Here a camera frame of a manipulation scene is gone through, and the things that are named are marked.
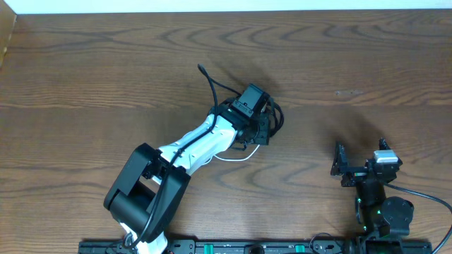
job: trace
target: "wood grain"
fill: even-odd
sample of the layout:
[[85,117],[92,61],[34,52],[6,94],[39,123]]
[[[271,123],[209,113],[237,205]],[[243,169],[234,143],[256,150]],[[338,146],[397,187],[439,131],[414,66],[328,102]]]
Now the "wood grain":
[[[75,253],[83,239],[119,238],[103,198],[137,145],[165,145],[202,122],[212,97],[197,63],[237,90],[261,86],[286,122],[249,161],[197,171],[169,233],[296,239],[361,230],[355,190],[329,176],[336,140],[363,163],[386,137],[404,161],[398,185],[452,202],[451,17],[20,16],[0,71],[0,253]],[[446,208],[388,195],[414,203],[411,238],[442,239]]]

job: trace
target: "green connector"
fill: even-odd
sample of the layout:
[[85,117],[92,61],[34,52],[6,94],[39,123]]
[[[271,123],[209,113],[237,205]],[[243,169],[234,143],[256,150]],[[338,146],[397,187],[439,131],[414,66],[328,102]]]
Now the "green connector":
[[204,254],[213,254],[213,244],[204,244]]
[[295,246],[296,253],[304,253],[304,245]]

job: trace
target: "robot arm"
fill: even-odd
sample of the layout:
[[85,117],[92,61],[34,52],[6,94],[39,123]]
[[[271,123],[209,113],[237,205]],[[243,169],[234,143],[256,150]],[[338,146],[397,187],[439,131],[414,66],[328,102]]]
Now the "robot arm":
[[[130,236],[139,235],[139,253],[160,254],[166,248],[163,231],[171,222],[191,175],[203,163],[234,143],[245,147],[268,144],[283,123],[282,114],[278,123],[274,108],[270,95],[250,84],[243,95],[212,108],[206,120],[180,140],[158,149],[144,143],[133,151],[110,188],[104,207]],[[212,127],[213,112],[217,112],[217,117]],[[270,128],[270,116],[275,119],[274,129]],[[141,177],[159,183],[159,191],[152,192],[140,182]],[[124,246],[130,245],[125,238]]]

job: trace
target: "wooden table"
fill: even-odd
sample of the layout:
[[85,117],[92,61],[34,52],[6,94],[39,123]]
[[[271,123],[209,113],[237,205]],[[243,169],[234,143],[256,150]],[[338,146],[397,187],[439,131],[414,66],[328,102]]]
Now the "wooden table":
[[[336,140],[363,164],[384,136],[404,161],[395,184],[452,202],[452,11],[20,16],[0,71],[0,253],[121,237],[104,196],[136,146],[204,120],[197,63],[234,89],[261,86],[286,121],[250,160],[198,170],[168,232],[361,231],[354,188],[329,175]],[[442,239],[445,207],[387,193],[414,203],[411,238]]]

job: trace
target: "black cable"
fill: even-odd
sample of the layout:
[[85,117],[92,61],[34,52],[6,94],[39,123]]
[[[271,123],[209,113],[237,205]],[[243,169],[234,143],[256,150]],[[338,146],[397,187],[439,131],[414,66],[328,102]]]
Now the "black cable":
[[234,90],[234,89],[232,89],[232,88],[230,88],[230,87],[228,87],[228,86],[226,86],[226,85],[223,85],[222,83],[219,83],[218,81],[214,80],[213,78],[210,78],[210,80],[211,80],[212,82],[214,82],[215,84],[217,84],[218,86],[223,87],[223,88],[225,88],[226,90],[229,90],[229,91],[231,91],[231,92],[234,92],[234,93],[237,94],[238,96],[242,96],[242,94],[241,94],[240,92],[237,92],[236,90]]
[[[185,149],[187,147],[189,147],[190,145],[192,145],[193,143],[195,143],[196,141],[198,141],[200,138],[202,138],[203,136],[205,136],[207,133],[211,132],[216,123],[217,123],[217,116],[218,116],[218,99],[217,99],[217,92],[215,91],[215,87],[213,86],[212,83],[212,78],[210,78],[209,74],[207,73],[206,69],[204,68],[204,66],[202,64],[198,64],[198,70],[207,78],[210,88],[212,89],[212,94],[213,94],[213,101],[215,103],[214,106],[214,117],[213,117],[213,122],[212,125],[206,130],[204,131],[202,134],[200,134],[199,136],[197,136],[196,138],[194,138],[193,140],[190,140],[187,144],[185,144],[183,147],[179,148],[177,150],[177,152],[174,154],[173,158],[171,159],[171,162],[169,162],[169,166],[168,166],[168,171],[172,170],[172,166],[174,165],[174,163],[176,162],[176,159],[185,151]],[[168,173],[165,174],[165,177],[162,180],[162,183],[160,184],[161,186],[163,186],[167,180],[168,177]],[[123,246],[126,249],[133,249],[136,247],[136,245],[141,241],[141,239],[143,238],[144,233],[148,230],[148,227],[150,225],[150,223],[154,220],[154,214],[155,214],[155,210],[157,209],[157,204],[160,201],[160,198],[162,196],[162,191],[161,189],[158,190],[157,195],[155,196],[155,202],[153,207],[150,210],[150,214],[149,214],[149,218],[146,221],[146,224],[143,228],[143,230],[141,231],[141,234],[137,237],[137,239],[130,245],[127,245],[127,242],[125,241],[126,239],[123,239]]]
[[[380,181],[380,182],[381,182],[383,185],[385,185],[386,187],[393,188],[394,190],[402,191],[402,192],[409,193],[409,194],[412,194],[412,195],[417,195],[417,196],[420,196],[420,197],[427,198],[427,199],[433,200],[433,201],[435,201],[435,202],[438,202],[438,203],[444,205],[445,207],[447,207],[447,208],[449,209],[449,211],[451,211],[451,213],[452,213],[452,206],[449,205],[446,201],[444,201],[444,200],[442,200],[442,199],[439,199],[439,198],[437,198],[437,197],[434,197],[434,196],[431,196],[431,195],[427,195],[427,194],[424,194],[424,193],[420,193],[420,192],[417,192],[417,191],[414,191],[414,190],[410,190],[410,189],[407,189],[407,188],[402,188],[402,187],[399,187],[399,186],[394,186],[394,185],[392,185],[392,184],[386,183],[385,181]],[[451,228],[449,229],[449,231],[447,231],[447,234],[446,234],[446,236],[443,238],[443,240],[442,240],[442,241],[439,243],[439,245],[433,250],[432,254],[437,253],[438,250],[439,250],[440,248],[442,248],[442,247],[444,246],[444,244],[446,244],[447,240],[449,239],[449,237],[451,237],[451,235],[452,235],[452,225],[451,225]]]
[[[129,236],[129,235],[132,235],[132,233],[131,233],[131,232],[127,233],[127,234],[124,236],[124,238],[126,238],[126,237]],[[105,254],[110,254],[109,251],[114,251],[115,253],[118,253],[117,250],[122,248],[123,240],[124,240],[124,239],[118,240],[118,241],[115,241],[115,242],[111,243],[111,244],[108,246],[108,248],[105,249]]]
[[[282,127],[284,124],[284,114],[283,111],[280,107],[280,105],[278,105],[276,102],[273,101],[273,98],[270,97],[270,105],[271,105],[271,111],[270,114],[273,116],[273,118],[275,119],[275,127],[273,129],[270,130],[270,137],[273,137]],[[279,112],[280,114],[280,120],[278,120],[278,118],[276,117],[276,112],[275,109]]]
[[316,250],[314,250],[314,239],[317,237],[317,236],[320,236],[320,235],[327,235],[327,236],[330,236],[332,239],[333,239],[333,241],[339,246],[339,248],[342,250],[342,247],[343,247],[343,245],[342,244],[339,244],[335,239],[334,239],[334,237],[333,236],[331,236],[331,234],[329,234],[329,233],[325,233],[325,232],[321,232],[321,233],[318,233],[318,234],[316,234],[312,239],[311,239],[311,241],[309,242],[309,248],[314,252],[314,253],[319,253],[319,252],[317,252]]

